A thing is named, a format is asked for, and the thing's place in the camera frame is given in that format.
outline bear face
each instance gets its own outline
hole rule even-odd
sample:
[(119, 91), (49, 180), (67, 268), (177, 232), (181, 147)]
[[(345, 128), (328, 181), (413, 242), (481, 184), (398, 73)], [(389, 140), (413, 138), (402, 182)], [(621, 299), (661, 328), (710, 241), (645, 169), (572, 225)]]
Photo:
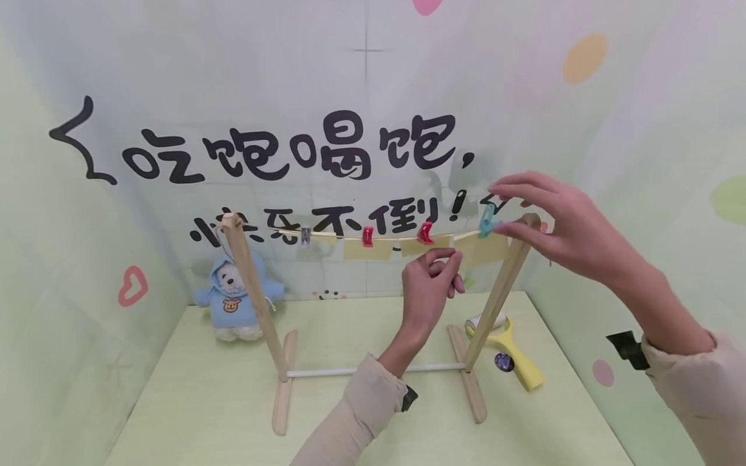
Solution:
[(238, 268), (234, 264), (226, 262), (221, 265), (216, 272), (216, 276), (218, 277), (218, 283), (220, 283), (220, 288), (223, 292), (235, 295), (236, 293), (244, 291), (241, 274), (238, 272)]
[(240, 299), (224, 299), (223, 310), (228, 314), (232, 314), (238, 309), (238, 305), (241, 303)]

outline beige sleeve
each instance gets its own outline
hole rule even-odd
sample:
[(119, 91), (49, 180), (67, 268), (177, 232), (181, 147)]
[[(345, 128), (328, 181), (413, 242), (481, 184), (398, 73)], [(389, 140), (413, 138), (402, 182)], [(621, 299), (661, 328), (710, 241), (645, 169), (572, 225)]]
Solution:
[(658, 394), (708, 466), (746, 465), (746, 357), (723, 334), (709, 353), (676, 356), (642, 339)]
[(290, 466), (353, 466), (401, 411), (407, 386), (367, 355), (342, 399), (311, 433)]

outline green dot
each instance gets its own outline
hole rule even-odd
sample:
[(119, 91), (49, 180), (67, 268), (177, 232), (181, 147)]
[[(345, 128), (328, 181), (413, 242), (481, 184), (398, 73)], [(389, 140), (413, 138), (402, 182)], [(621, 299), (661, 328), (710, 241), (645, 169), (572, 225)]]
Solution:
[(709, 201), (718, 217), (746, 225), (746, 174), (720, 183), (712, 191)]

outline teddy bear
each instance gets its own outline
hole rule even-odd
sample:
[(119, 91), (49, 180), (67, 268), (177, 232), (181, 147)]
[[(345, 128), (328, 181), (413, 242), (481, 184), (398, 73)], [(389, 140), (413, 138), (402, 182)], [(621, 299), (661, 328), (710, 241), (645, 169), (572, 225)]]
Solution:
[[(272, 302), (283, 297), (285, 287), (266, 276), (264, 261), (258, 254), (252, 251), (251, 258), (254, 260), (264, 296), (269, 305), (274, 307)], [(236, 338), (260, 339), (264, 333), (257, 323), (257, 315), (238, 268), (230, 257), (223, 255), (213, 263), (210, 282), (211, 286), (195, 292), (194, 300), (197, 306), (210, 307), (215, 337), (223, 341), (233, 341)]]

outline hand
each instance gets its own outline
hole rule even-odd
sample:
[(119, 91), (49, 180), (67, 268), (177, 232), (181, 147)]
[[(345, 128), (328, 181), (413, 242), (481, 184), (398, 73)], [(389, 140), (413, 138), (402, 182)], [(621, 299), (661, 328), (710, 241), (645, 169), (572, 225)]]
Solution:
[(540, 233), (526, 224), (499, 224), (495, 232), (530, 244), (549, 260), (607, 286), (626, 280), (646, 264), (629, 242), (579, 189), (527, 171), (503, 177), (489, 187), (500, 199), (521, 198), (554, 217), (554, 230)]
[[(447, 262), (438, 259), (448, 258)], [(378, 358), (388, 372), (401, 377), (424, 346), (445, 308), (445, 299), (465, 293), (459, 275), (462, 254), (453, 248), (430, 249), (401, 272), (404, 312), (401, 327)]]
[[(438, 259), (448, 258), (447, 262)], [(463, 293), (458, 274), (462, 254), (453, 248), (430, 249), (408, 263), (401, 272), (404, 315), (401, 331), (424, 344), (445, 308), (445, 299)]]

